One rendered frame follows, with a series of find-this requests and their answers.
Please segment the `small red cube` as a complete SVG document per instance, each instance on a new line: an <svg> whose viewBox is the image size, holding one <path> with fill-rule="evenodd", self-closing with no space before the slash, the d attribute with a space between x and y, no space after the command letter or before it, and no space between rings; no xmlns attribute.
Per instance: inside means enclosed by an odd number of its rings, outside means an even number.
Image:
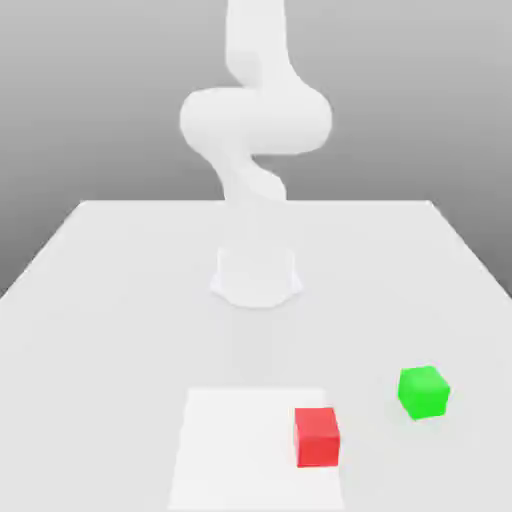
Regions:
<svg viewBox="0 0 512 512"><path fill-rule="evenodd" d="M294 410L294 447L299 468L336 467L341 434L332 407Z"/></svg>

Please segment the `small green cube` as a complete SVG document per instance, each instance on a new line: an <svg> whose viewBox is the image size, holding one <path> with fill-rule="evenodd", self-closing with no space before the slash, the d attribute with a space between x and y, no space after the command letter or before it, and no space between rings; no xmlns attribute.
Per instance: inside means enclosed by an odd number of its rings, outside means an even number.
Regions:
<svg viewBox="0 0 512 512"><path fill-rule="evenodd" d="M443 416L450 393L450 385L434 366L403 368L400 371L397 397L415 421Z"/></svg>

